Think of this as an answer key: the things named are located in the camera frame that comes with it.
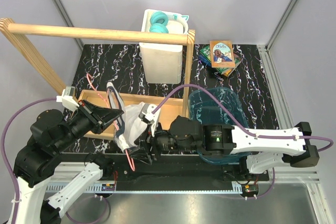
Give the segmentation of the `pink wire hanger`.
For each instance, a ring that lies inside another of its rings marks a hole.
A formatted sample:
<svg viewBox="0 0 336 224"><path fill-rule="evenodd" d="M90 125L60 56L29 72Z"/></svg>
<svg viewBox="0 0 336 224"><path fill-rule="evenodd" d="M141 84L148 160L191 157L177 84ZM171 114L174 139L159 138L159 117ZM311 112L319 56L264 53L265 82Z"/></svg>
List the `pink wire hanger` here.
<svg viewBox="0 0 336 224"><path fill-rule="evenodd" d="M92 75L90 75L89 73L87 73L87 74L86 74L86 78L87 78L88 83L89 83L90 87L92 88L92 90L97 94L98 97L100 97L100 98L105 102L107 108L110 108L110 105L109 105L109 102L108 102L108 94L107 94L106 97L104 98L104 97L97 91L97 89L93 86L92 81L91 81L91 80L92 80ZM125 150L124 152L125 152L126 157L127 157L127 159L128 159L128 163L129 163L129 166L130 166L131 170L132 170L133 172L135 172L135 164L134 164L134 160L133 160L133 158L131 158L131 157L129 156L129 153L128 153L127 150Z"/></svg>

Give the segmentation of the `white tank top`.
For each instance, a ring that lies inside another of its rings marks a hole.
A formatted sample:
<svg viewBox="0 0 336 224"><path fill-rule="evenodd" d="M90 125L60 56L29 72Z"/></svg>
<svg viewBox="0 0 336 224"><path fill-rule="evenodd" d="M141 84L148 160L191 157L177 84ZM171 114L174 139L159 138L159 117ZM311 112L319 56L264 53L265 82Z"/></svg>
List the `white tank top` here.
<svg viewBox="0 0 336 224"><path fill-rule="evenodd" d="M125 105L120 93L112 82L107 82L107 94L112 109L122 109L124 114L116 119L118 130L115 133L117 146L124 152L126 149L136 147L135 141L145 132L148 126L139 118L144 102Z"/></svg>

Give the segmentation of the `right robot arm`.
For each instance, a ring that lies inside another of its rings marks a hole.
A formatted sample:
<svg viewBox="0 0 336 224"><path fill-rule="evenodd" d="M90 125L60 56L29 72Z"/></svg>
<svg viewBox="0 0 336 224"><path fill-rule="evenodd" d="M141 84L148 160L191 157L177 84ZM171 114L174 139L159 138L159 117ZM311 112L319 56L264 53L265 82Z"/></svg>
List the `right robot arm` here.
<svg viewBox="0 0 336 224"><path fill-rule="evenodd" d="M307 122L284 130L260 130L242 125L202 124L178 116L168 130L157 126L144 131L136 140L131 157L152 164L163 152L196 152L212 165L239 163L239 176L250 180L277 166L316 166L320 156L310 143L310 136Z"/></svg>

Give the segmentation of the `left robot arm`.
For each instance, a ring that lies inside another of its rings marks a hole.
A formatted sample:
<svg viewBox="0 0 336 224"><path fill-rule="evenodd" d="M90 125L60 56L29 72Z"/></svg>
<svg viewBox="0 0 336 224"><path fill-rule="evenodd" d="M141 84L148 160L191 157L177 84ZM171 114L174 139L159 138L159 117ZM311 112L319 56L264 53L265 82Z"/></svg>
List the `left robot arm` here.
<svg viewBox="0 0 336 224"><path fill-rule="evenodd" d="M83 170L61 191L45 199L47 186L62 161L62 153L89 131L100 134L124 112L86 100L75 105L72 118L61 111L42 112L30 127L31 137L8 166L15 189L8 223L61 223L72 204L98 180L113 176L113 159L94 154Z"/></svg>

